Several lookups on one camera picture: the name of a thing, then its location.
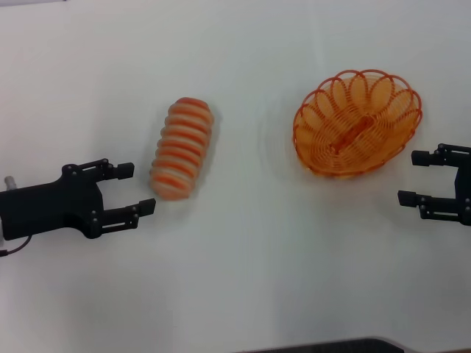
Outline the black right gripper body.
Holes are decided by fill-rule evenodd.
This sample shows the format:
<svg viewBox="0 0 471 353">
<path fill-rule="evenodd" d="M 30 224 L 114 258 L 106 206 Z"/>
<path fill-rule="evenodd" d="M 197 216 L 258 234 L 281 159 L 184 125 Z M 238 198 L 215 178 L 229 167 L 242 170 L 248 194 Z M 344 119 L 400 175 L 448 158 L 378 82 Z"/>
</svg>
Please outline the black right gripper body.
<svg viewBox="0 0 471 353">
<path fill-rule="evenodd" d="M 455 178 L 456 201 L 460 208 L 470 207 L 471 198 L 470 166 L 461 166 L 457 170 Z"/>
</svg>

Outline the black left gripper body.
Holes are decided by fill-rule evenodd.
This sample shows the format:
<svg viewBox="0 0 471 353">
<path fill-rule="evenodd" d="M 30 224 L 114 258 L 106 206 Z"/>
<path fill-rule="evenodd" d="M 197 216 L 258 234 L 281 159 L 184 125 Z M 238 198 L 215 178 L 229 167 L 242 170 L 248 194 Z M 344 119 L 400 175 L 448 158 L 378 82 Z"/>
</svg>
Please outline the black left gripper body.
<svg viewBox="0 0 471 353">
<path fill-rule="evenodd" d="M 65 165 L 54 182 L 1 192 L 1 233 L 16 240 L 61 228 L 73 228 L 86 238 L 102 235 L 104 212 L 97 183 L 104 166 Z"/>
</svg>

